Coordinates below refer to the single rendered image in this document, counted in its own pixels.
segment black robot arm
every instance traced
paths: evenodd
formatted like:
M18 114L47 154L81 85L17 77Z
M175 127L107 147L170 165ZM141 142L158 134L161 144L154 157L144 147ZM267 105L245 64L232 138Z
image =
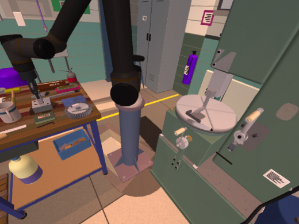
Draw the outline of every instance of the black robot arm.
M51 59L66 49L67 41L91 0L66 0L48 35L22 38L19 34L0 36L13 68L19 73L37 100L41 96L35 82L35 66L31 58ZM112 99L121 106L137 101L140 79L133 66L132 28L129 0L103 0L109 46L112 57Z

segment green machine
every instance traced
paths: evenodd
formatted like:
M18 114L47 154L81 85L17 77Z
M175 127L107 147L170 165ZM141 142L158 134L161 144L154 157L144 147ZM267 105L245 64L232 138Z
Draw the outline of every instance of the green machine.
M167 111L151 173L190 223L254 224L299 190L298 8L234 1L205 96L182 96ZM213 99L232 75L263 84L239 121Z

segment workbench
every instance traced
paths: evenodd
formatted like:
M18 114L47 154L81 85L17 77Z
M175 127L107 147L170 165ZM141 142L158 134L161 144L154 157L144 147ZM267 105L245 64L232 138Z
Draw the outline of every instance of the workbench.
M25 208L89 177L90 175L103 170L103 174L108 173L105 158L103 154L101 139L99 137L97 120L101 118L94 103L79 84L79 92L64 95L51 99L53 113L55 115L54 123L37 128L34 122L34 116L44 114L45 112L35 114L32 110L32 93L28 86L20 87L21 91L16 92L16 107L22 115L22 118L15 123L4 123L0 119L0 132L26 125L26 128L11 132L6 138L0 140L0 153L4 153L19 147L25 147L33 142L39 146L38 150L31 151L28 155L43 170L43 175L36 183L24 184L17 177L11 174L9 201L0 197L0 210L16 217L25 218ZM55 90L48 90L48 96L55 95ZM65 106L62 99L83 95L86 103L92 106L92 113L81 119L69 119L64 112ZM5 97L5 101L11 101L11 94L0 94ZM55 139L46 139L51 136L72 131L83 127L88 134L92 146L79 152L66 160L61 160L52 141Z

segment mug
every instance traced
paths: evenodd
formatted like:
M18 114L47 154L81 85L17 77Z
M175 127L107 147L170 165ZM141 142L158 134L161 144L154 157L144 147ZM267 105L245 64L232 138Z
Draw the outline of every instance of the mug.
M0 103L0 118L4 123L13 123L22 118L22 115L13 102Z

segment purple bowl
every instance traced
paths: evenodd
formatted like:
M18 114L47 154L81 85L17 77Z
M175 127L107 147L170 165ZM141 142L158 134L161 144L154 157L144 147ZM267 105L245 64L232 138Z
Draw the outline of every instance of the purple bowl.
M0 69L1 88L15 88L19 86L27 86L27 81L23 81L14 68Z

